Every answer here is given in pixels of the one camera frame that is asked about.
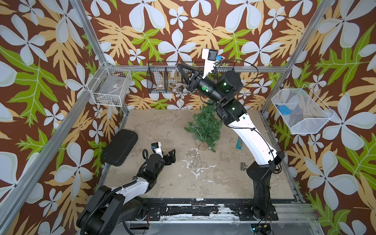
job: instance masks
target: black wire basket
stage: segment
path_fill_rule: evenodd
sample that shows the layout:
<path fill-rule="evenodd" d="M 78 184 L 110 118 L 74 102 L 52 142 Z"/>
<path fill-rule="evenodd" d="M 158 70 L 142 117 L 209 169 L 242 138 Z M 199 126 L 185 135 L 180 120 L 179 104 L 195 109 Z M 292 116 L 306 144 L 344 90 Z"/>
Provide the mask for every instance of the black wire basket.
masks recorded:
<path fill-rule="evenodd" d="M 197 68 L 204 67 L 204 62 L 171 62 L 170 63 L 183 63 Z M 147 90 L 149 93 L 187 93 L 185 90 L 186 82 L 182 74 L 177 69 L 176 65 L 168 65 L 167 62 L 149 61 L 147 63 L 148 69 L 146 73 Z M 206 77 L 212 79 L 215 83 L 227 71 L 233 71 L 235 62 L 226 64 L 221 67 L 214 68 L 213 73 L 209 73 Z M 189 69 L 183 68 L 188 76 L 192 74 Z"/>

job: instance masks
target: blue object in basket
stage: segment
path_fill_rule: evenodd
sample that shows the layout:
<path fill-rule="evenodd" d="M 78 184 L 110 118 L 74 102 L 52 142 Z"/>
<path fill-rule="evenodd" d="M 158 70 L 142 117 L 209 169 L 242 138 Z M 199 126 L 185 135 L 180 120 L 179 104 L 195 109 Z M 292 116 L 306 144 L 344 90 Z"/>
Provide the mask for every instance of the blue object in basket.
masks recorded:
<path fill-rule="evenodd" d="M 281 105 L 281 106 L 276 105 L 276 107 L 283 115 L 288 115 L 292 112 L 291 109 L 289 109 L 286 105 Z"/>
<path fill-rule="evenodd" d="M 236 148 L 237 149 L 241 149 L 241 146 L 243 145 L 243 140 L 241 140 L 241 138 L 240 137 L 238 137 L 238 143 L 237 143 L 237 145 L 236 145 Z"/>

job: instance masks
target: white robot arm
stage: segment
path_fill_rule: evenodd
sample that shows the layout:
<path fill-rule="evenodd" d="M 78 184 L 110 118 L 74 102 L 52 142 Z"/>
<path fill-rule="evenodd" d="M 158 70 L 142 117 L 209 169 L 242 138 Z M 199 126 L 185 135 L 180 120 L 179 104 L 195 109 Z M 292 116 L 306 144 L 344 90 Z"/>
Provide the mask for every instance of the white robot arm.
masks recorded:
<path fill-rule="evenodd" d="M 276 150 L 259 134 L 260 132 L 247 113 L 243 114 L 239 119 L 239 121 L 230 123 L 229 127 L 232 127 L 243 140 L 258 165 L 269 164 L 269 161 L 273 161 Z"/>

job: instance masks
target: black robot arm segment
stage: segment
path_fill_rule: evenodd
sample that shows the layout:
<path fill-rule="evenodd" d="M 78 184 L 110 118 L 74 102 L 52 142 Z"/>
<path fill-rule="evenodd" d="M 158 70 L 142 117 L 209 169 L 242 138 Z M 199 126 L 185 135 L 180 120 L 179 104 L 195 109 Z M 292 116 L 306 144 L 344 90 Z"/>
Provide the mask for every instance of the black robot arm segment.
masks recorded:
<path fill-rule="evenodd" d="M 178 64 L 182 77 L 187 83 L 186 89 L 193 92 L 197 89 L 201 94 L 209 97 L 217 106 L 216 112 L 225 125 L 239 121 L 239 117 L 247 113 L 243 105 L 234 97 L 243 87 L 240 75 L 235 71 L 227 71 L 221 79 L 214 83 L 210 78 L 202 78 L 202 69 L 185 64 Z"/>

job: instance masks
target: black rubber mat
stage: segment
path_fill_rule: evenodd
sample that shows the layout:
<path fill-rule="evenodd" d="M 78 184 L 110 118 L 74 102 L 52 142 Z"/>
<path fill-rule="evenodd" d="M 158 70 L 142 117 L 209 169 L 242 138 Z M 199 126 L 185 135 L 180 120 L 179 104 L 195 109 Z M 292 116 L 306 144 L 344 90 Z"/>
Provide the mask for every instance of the black rubber mat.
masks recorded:
<path fill-rule="evenodd" d="M 120 130 L 102 153 L 102 159 L 116 167 L 123 164 L 133 146 L 138 140 L 136 132 L 131 130 Z"/>

